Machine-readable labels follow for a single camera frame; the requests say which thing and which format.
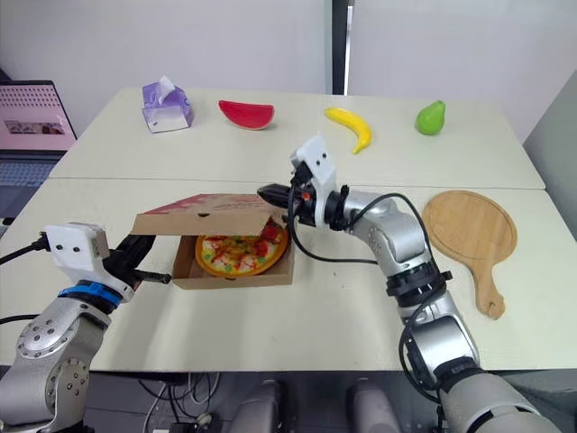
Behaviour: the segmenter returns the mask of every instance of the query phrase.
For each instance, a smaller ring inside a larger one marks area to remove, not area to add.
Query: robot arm
[[[76,285],[20,334],[14,365],[0,382],[0,431],[84,431],[88,371],[109,315],[141,281],[170,281],[135,269],[154,236],[127,236],[115,250],[99,226],[48,226],[46,236],[54,262]]]
[[[319,135],[298,149],[291,162],[291,186],[273,184],[259,194],[288,210],[293,237],[298,217],[301,224],[345,231],[371,248],[405,324],[399,357],[405,368],[406,348],[416,376],[406,370],[408,379],[427,398],[442,403],[452,431],[558,432],[510,384],[479,367],[477,347],[446,290],[451,274],[439,271],[412,204],[400,194],[382,196],[346,186],[338,190],[334,165]],[[393,198],[404,199],[414,215],[399,211]],[[435,390],[439,399],[425,390]]]

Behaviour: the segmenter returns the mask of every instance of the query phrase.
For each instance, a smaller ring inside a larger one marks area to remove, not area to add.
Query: open box lid
[[[199,194],[138,214],[132,235],[259,235],[283,210],[256,194]]]

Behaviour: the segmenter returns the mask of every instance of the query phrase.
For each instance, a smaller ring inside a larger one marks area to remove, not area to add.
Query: wall
[[[575,68],[574,0],[355,0],[351,95],[488,99],[524,142]]]
[[[181,87],[325,93],[330,4],[0,0],[0,66],[54,80],[77,133],[119,88],[163,74]]]
[[[577,239],[577,72],[529,135],[525,149]]]

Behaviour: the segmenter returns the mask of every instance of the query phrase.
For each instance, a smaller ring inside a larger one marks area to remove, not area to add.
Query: table
[[[136,213],[200,192],[246,193],[251,182],[193,180],[50,179],[0,243],[10,253],[48,224],[103,226],[115,246]],[[422,210],[444,189],[364,188],[402,192]],[[477,311],[470,273],[440,253],[451,270],[449,289],[491,370],[577,365],[577,328],[571,269],[577,247],[551,199],[540,190],[476,189],[503,206],[517,225],[516,251],[493,275],[507,311],[491,321]],[[303,243],[319,254],[370,257],[361,241],[300,227]],[[175,236],[158,237],[142,269],[170,272]],[[41,312],[70,282],[48,253],[29,253],[0,271],[0,317]],[[105,371],[397,370],[401,324],[376,266],[319,263],[297,252],[291,286],[182,290],[144,283],[113,313],[113,324],[92,368]],[[22,323],[0,327],[0,364],[14,359]]]
[[[492,105],[447,102],[444,130],[414,128],[431,101],[237,90],[188,89],[192,127],[151,134],[142,92],[126,88],[106,106],[52,172],[52,178],[171,179],[283,182],[289,155],[321,133],[339,180],[356,185],[543,189],[543,181],[505,117]],[[231,124],[217,101],[273,104],[273,124],[248,131]],[[356,137],[325,118],[340,106],[362,115],[373,131],[369,149],[352,155]]]

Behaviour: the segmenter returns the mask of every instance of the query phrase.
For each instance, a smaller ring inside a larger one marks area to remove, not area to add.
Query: cardboard box
[[[195,259],[200,235],[259,235],[269,218],[282,224],[282,209],[256,194],[200,194],[136,216],[133,235],[180,235],[172,278],[181,289],[219,289],[292,283],[294,250],[287,250],[267,271],[252,277],[221,278],[205,272]]]

